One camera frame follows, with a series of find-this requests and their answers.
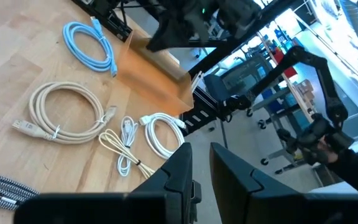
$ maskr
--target white cable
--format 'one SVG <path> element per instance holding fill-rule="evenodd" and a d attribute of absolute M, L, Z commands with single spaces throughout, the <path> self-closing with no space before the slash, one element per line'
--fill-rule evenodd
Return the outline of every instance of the white cable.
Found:
<path fill-rule="evenodd" d="M 163 121 L 172 128 L 178 140 L 178 148 L 185 142 L 185 138 L 179 128 L 185 129 L 186 124 L 180 119 L 174 118 L 165 113 L 155 113 L 140 118 L 139 123 L 140 125 L 145 126 L 145 137 L 150 148 L 162 159 L 168 159 L 176 150 L 170 151 L 163 147 L 158 141 L 154 130 L 156 121 Z"/>
<path fill-rule="evenodd" d="M 128 151 L 135 141 L 135 134 L 138 126 L 139 125 L 129 116 L 125 116 L 121 121 L 121 141 L 124 143 L 124 146 Z M 131 170 L 131 160 L 123 155 L 120 155 L 117 161 L 117 170 L 121 176 L 128 176 L 129 171 Z"/>
<path fill-rule="evenodd" d="M 45 110 L 45 99 L 51 91 L 62 89 L 81 94 L 92 105 L 96 122 L 88 130 L 82 133 L 71 133 L 62 130 L 59 125 L 56 126 L 49 120 Z M 115 106 L 111 106 L 104 112 L 100 101 L 92 92 L 73 82 L 50 82 L 40 86 L 30 97 L 29 110 L 33 123 L 16 120 L 12 125 L 13 128 L 29 136 L 60 144 L 81 144 L 93 140 L 116 113 Z"/>
<path fill-rule="evenodd" d="M 154 170 L 142 163 L 139 159 L 137 159 L 131 152 L 125 147 L 124 143 L 119 139 L 118 135 L 111 129 L 106 129 L 103 133 L 99 134 L 99 142 L 106 149 L 109 149 L 112 152 L 115 152 L 119 155 L 124 156 L 126 159 L 129 159 L 133 162 L 142 172 L 143 176 L 148 179 L 151 175 L 153 175 Z"/>

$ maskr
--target wooden table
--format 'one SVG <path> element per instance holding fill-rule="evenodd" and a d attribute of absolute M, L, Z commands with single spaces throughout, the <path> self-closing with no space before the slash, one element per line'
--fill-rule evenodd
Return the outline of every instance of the wooden table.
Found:
<path fill-rule="evenodd" d="M 121 119 L 138 120 L 158 112 L 137 93 L 109 72 L 96 73 L 82 65 L 67 49 L 62 27 L 70 21 L 90 23 L 90 17 L 70 0 L 0 1 L 0 175 L 31 186 L 40 192 L 127 192 L 144 181 L 132 166 L 128 177 L 116 170 L 117 155 L 97 140 L 81 145 L 60 145 L 28 137 L 11 128 L 15 119 L 30 121 L 27 108 L 32 92 L 51 81 L 77 82 L 91 90 L 107 108 L 118 107 L 108 128 L 120 133 Z M 128 18 L 132 28 L 139 27 Z M 104 29 L 119 56 L 122 42 Z M 97 41 L 85 35 L 77 45 L 88 55 L 104 58 Z M 94 123 L 91 105 L 81 96 L 59 90 L 47 98 L 47 114 L 64 130 L 84 131 Z M 168 126 L 158 124 L 159 140 L 169 149 L 177 147 Z M 149 148 L 140 127 L 131 151 L 153 169 L 163 160 Z M 13 213 L 0 209 L 0 223 L 12 222 Z"/>

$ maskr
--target black metal frame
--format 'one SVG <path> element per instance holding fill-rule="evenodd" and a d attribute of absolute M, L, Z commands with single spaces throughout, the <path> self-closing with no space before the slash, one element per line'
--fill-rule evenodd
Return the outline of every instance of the black metal frame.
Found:
<path fill-rule="evenodd" d="M 72 0 L 75 4 L 80 6 L 82 10 L 87 12 L 89 15 L 96 17 L 100 23 L 105 26 L 110 32 L 116 35 L 122 41 L 125 41 L 132 29 L 128 27 L 120 18 L 117 17 L 113 9 L 108 7 L 106 0 L 95 1 L 92 6 L 82 2 L 82 0 Z M 232 54 L 237 50 L 244 42 L 247 42 L 252 38 L 256 32 L 261 30 L 266 24 L 272 22 L 277 16 L 287 10 L 295 0 L 274 0 L 268 6 L 266 6 L 262 12 L 260 19 L 254 22 L 249 30 L 240 38 L 228 38 L 224 40 L 209 40 L 205 44 L 201 44 L 197 40 L 190 40 L 185 46 L 177 47 L 217 47 L 214 51 L 208 54 L 198 64 L 196 64 L 188 72 L 192 78 L 198 74 L 198 72 L 206 73 L 208 70 L 213 68 L 226 56 Z M 150 5 L 148 0 L 137 0 L 141 6 Z M 152 7 L 144 7 L 144 9 L 156 20 L 158 20 L 158 12 Z M 193 97 L 195 99 L 195 107 L 183 113 L 181 118 L 188 124 L 188 130 L 184 131 L 183 134 L 190 134 L 202 126 L 214 121 L 216 118 L 226 120 L 229 114 L 218 113 L 218 102 L 209 96 L 201 88 L 197 87 Z"/>

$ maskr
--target cable tie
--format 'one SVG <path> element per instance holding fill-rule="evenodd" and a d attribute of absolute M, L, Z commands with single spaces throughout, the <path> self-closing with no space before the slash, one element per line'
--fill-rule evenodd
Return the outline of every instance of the cable tie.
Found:
<path fill-rule="evenodd" d="M 54 140 L 55 138 L 57 138 L 57 133 L 60 131 L 60 125 L 58 125 L 57 127 L 56 127 L 56 130 L 55 130 L 55 132 L 54 132 L 54 134 L 53 134 L 53 136 L 52 136 L 52 140 Z"/>
<path fill-rule="evenodd" d="M 106 117 L 106 115 L 103 115 L 99 120 L 95 121 L 98 123 L 102 123 L 102 124 L 106 124 L 106 122 L 104 121 L 104 118 Z"/>

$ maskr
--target light blue cable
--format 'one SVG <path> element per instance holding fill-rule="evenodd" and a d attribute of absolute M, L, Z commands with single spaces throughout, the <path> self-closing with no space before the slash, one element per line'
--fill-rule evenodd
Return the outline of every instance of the light blue cable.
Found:
<path fill-rule="evenodd" d="M 110 70 L 111 76 L 115 77 L 117 74 L 117 65 L 114 61 L 114 53 L 111 44 L 103 35 L 100 22 L 94 17 L 91 17 L 91 19 L 93 27 L 80 22 L 69 22 L 63 27 L 63 38 L 65 39 L 66 46 L 72 54 L 88 68 L 95 72 L 105 72 Z M 99 61 L 84 54 L 75 44 L 74 34 L 76 32 L 88 34 L 98 40 L 106 53 L 106 59 L 104 61 Z"/>

